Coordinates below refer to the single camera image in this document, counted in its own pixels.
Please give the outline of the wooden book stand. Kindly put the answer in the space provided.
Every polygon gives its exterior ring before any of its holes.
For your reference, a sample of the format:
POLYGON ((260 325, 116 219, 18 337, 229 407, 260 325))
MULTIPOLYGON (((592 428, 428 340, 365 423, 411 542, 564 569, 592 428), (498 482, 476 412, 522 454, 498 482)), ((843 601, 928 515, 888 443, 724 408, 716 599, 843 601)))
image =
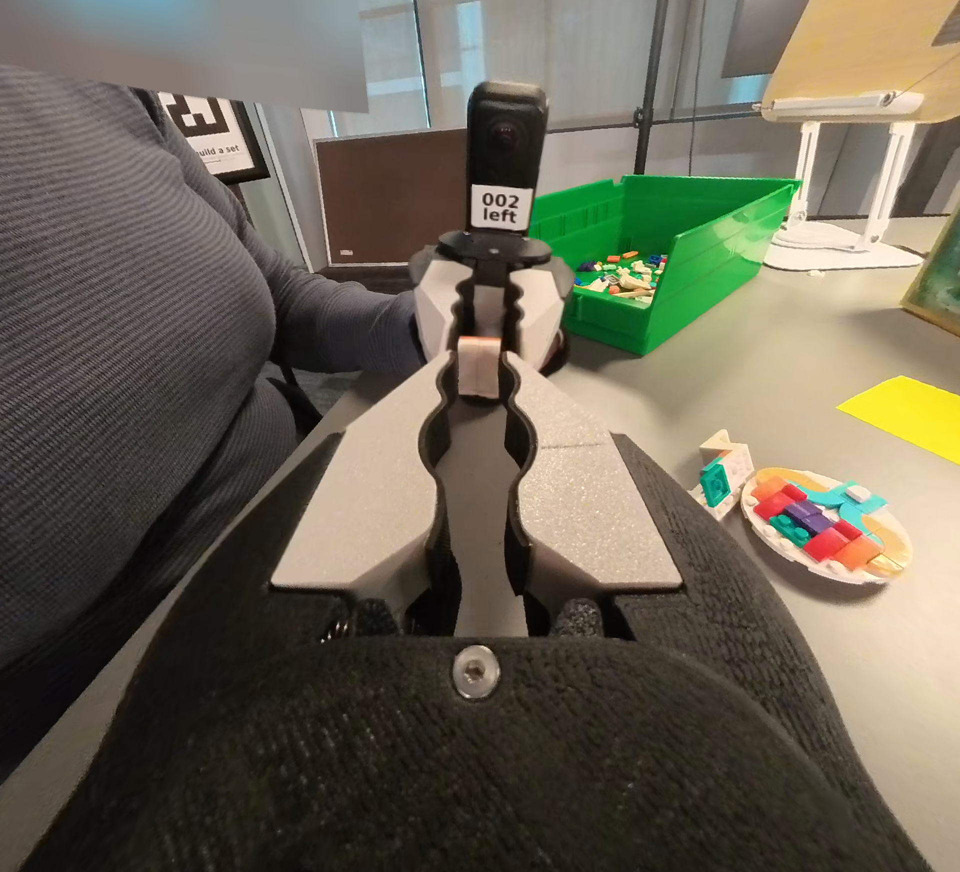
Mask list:
POLYGON ((958 116, 958 0, 809 0, 756 108, 798 123, 797 187, 764 265, 782 271, 906 268, 883 242, 917 126, 958 116), (809 218, 827 123, 882 123, 889 137, 864 229, 809 218))

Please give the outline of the white orange small brick assembly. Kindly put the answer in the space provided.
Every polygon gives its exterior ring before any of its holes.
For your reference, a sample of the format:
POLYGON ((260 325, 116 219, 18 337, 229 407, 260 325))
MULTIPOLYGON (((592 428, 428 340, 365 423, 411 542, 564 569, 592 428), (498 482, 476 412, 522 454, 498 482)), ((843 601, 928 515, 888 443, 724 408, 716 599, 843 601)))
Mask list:
POLYGON ((457 343, 457 390, 461 398, 498 401, 501 339, 462 336, 457 343))

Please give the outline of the white brick assembly teal brick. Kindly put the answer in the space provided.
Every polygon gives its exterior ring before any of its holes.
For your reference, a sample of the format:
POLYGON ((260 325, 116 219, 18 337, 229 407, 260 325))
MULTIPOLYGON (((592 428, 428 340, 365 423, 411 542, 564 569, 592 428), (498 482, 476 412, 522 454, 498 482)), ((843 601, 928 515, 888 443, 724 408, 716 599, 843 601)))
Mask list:
POLYGON ((749 446, 721 429, 699 447, 702 467, 690 496, 717 522, 738 505, 744 486, 755 473, 749 446))

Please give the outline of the round rainbow brick plate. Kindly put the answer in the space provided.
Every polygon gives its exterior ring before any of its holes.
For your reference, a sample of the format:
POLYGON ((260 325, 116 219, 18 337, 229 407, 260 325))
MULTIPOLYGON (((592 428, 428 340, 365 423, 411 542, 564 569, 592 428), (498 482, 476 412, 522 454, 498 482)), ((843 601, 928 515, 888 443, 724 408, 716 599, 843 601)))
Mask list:
POLYGON ((767 548, 819 578, 881 586, 913 563, 914 546, 887 500, 858 482, 764 468, 743 486, 739 506, 767 548))

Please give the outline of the black light stand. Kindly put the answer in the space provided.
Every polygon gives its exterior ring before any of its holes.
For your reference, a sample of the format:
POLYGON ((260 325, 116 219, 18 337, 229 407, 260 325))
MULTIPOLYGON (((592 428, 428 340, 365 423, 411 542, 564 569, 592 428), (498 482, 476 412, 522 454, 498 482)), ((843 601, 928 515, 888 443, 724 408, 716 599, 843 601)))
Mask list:
POLYGON ((646 171, 654 124, 656 91, 666 36, 668 7, 669 0, 655 0, 653 26, 644 80, 644 92, 641 105, 633 112, 632 120, 637 131, 632 169, 634 174, 644 174, 646 171))

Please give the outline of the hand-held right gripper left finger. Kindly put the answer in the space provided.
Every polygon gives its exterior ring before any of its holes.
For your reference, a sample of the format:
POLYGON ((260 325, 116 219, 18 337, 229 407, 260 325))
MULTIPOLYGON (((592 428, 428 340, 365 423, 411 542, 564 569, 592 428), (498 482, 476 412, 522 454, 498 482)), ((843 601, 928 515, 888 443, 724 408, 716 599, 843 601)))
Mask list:
POLYGON ((329 463, 270 584, 386 602, 428 635, 450 636, 460 572, 437 465, 450 447, 455 354, 446 351, 330 435, 329 463))

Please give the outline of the green plastic bin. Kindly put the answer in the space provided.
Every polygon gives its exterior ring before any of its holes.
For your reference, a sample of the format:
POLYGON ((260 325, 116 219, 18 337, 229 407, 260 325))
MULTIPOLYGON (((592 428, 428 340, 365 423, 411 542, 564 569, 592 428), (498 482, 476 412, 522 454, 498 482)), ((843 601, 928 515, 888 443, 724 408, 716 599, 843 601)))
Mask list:
POLYGON ((800 187, 788 178, 629 174, 538 196, 531 236, 574 272, 630 251, 668 255, 651 306, 573 289, 563 325, 621 351, 652 352, 759 272, 800 187))

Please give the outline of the person's left forearm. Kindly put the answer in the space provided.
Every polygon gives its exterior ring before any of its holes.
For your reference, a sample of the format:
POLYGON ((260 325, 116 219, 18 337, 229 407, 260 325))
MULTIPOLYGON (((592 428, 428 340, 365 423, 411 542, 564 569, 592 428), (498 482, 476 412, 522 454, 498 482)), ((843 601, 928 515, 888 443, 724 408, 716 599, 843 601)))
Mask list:
POLYGON ((426 364, 412 290, 397 294, 295 267, 247 227, 243 236, 270 290, 270 361, 314 373, 410 376, 426 364))

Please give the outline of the pile of toy bricks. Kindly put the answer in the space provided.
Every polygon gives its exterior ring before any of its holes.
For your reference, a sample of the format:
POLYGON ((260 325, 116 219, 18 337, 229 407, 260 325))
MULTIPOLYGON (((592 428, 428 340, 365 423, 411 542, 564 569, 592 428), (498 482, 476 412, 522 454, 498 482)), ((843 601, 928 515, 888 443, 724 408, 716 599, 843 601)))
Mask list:
POLYGON ((642 256, 638 251, 587 260, 574 272, 573 288, 649 307, 659 290, 667 261, 667 254, 642 256))

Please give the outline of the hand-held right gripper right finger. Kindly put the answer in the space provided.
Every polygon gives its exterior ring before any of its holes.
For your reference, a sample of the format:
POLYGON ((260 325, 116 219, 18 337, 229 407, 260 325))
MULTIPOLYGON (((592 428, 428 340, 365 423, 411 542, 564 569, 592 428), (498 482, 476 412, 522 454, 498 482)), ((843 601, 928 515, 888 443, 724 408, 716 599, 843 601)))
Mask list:
POLYGON ((673 593, 683 578, 613 434, 516 353, 505 354, 510 484, 505 568, 527 633, 564 606, 601 613, 624 595, 673 593))

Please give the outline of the brown panel board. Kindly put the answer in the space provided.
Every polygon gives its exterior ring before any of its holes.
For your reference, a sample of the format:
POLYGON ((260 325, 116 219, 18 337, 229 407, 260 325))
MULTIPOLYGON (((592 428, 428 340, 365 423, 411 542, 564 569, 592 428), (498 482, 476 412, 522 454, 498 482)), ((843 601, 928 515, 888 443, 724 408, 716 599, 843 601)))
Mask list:
POLYGON ((467 223, 463 127, 314 142, 331 266, 404 265, 467 223))

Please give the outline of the person's torso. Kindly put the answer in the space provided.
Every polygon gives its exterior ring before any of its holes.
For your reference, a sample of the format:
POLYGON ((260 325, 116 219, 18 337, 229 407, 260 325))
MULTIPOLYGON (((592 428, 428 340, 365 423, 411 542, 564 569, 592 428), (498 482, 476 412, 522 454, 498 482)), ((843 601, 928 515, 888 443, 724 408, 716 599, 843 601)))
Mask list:
POLYGON ((2 779, 298 443, 243 208, 145 90, 2 66, 2 779))

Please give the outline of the yellow sticky note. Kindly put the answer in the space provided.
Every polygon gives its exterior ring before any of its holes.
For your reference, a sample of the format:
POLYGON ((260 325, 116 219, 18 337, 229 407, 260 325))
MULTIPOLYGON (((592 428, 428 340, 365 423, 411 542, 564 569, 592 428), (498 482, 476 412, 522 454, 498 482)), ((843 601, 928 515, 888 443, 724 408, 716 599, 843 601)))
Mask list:
POLYGON ((959 464, 959 395, 897 376, 837 406, 848 416, 959 464))

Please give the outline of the colourful toy set box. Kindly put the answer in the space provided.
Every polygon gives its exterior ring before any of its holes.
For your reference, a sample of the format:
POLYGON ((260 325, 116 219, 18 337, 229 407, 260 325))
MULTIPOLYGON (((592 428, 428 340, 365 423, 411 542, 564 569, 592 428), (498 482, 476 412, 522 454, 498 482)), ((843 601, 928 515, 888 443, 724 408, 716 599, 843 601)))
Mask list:
POLYGON ((959 208, 956 207, 900 302, 908 314, 959 336, 959 208))

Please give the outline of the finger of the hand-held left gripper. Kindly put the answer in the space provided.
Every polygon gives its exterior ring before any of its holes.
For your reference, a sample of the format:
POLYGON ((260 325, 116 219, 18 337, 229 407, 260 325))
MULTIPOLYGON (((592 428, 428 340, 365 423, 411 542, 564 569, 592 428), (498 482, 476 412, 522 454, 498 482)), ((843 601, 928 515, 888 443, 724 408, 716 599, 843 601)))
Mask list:
POLYGON ((543 371, 558 343, 565 299, 548 270, 514 273, 515 351, 523 362, 543 371))
POLYGON ((462 311, 461 287, 471 279, 462 264, 427 264, 414 287, 415 320, 426 362, 456 347, 458 314, 462 311))

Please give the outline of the framed marker sign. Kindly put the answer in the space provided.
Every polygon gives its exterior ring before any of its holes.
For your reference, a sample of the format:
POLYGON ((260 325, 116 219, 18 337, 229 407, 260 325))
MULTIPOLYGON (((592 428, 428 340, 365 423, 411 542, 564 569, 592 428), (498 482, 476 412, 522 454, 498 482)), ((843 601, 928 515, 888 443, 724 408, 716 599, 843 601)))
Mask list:
POLYGON ((234 186, 270 177, 249 114, 241 102, 163 91, 157 95, 208 172, 223 184, 234 186))

